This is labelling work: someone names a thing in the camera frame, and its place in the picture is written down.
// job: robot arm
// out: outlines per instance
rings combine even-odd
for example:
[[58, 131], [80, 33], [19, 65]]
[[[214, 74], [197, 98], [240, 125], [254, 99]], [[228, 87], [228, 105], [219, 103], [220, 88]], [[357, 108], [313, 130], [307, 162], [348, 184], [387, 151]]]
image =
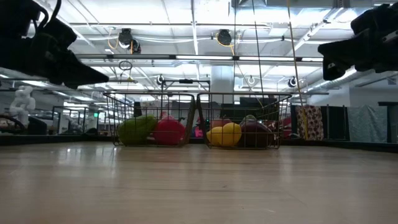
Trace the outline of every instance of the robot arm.
[[367, 10], [351, 22], [354, 36], [327, 44], [318, 51], [323, 55], [323, 79], [342, 77], [352, 66], [359, 72], [398, 71], [398, 2]]

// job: white column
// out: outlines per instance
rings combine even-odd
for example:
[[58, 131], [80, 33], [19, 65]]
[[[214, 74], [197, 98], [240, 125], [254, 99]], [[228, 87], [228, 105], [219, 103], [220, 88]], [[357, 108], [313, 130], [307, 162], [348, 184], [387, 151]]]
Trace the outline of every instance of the white column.
[[[212, 93], [234, 92], [234, 74], [232, 66], [214, 66], [211, 68], [210, 90]], [[213, 99], [209, 100], [223, 103], [223, 95], [213, 95]], [[224, 95], [224, 103], [233, 103], [233, 95]]]

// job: cage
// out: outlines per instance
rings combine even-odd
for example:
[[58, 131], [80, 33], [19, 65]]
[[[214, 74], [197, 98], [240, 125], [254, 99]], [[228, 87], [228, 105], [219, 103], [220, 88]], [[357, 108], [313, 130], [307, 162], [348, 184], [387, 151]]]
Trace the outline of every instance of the cage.
[[290, 94], [200, 93], [197, 108], [209, 147], [278, 149]]
[[181, 93], [104, 93], [114, 145], [183, 146], [189, 142], [195, 97]]

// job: curtain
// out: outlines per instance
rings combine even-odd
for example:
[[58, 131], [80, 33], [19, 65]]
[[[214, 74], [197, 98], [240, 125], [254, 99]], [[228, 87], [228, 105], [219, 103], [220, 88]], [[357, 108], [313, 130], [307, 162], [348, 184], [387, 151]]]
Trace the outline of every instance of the curtain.
[[[323, 123], [322, 112], [319, 106], [304, 106], [305, 115], [307, 117], [308, 140], [322, 140], [323, 139]], [[296, 106], [297, 114], [297, 132], [305, 138], [305, 122], [303, 116], [303, 109], [301, 106]]]
[[349, 135], [356, 142], [387, 142], [387, 107], [348, 108]]

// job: plastic fruit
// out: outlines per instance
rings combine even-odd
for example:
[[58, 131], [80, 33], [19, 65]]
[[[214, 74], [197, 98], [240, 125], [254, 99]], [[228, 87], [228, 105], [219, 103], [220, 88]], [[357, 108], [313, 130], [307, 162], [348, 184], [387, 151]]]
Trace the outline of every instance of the plastic fruit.
[[223, 131], [223, 127], [215, 127], [211, 131], [206, 133], [207, 140], [209, 140], [210, 144], [213, 146], [220, 146], [218, 143], [218, 139], [221, 137], [221, 132]]
[[239, 141], [240, 147], [266, 148], [270, 146], [274, 140], [271, 130], [264, 124], [255, 120], [246, 120], [241, 125], [242, 138]]
[[119, 125], [117, 129], [119, 140], [125, 146], [145, 143], [156, 124], [155, 116], [151, 114], [129, 119]]
[[216, 118], [216, 119], [211, 120], [210, 128], [223, 127], [224, 125], [231, 123], [231, 122], [232, 121], [228, 118], [226, 118], [226, 119]]
[[184, 134], [184, 125], [170, 115], [162, 118], [154, 130], [156, 143], [166, 146], [178, 145]]
[[241, 136], [241, 127], [235, 123], [228, 123], [223, 126], [221, 136], [218, 136], [218, 143], [220, 146], [232, 147], [239, 142]]

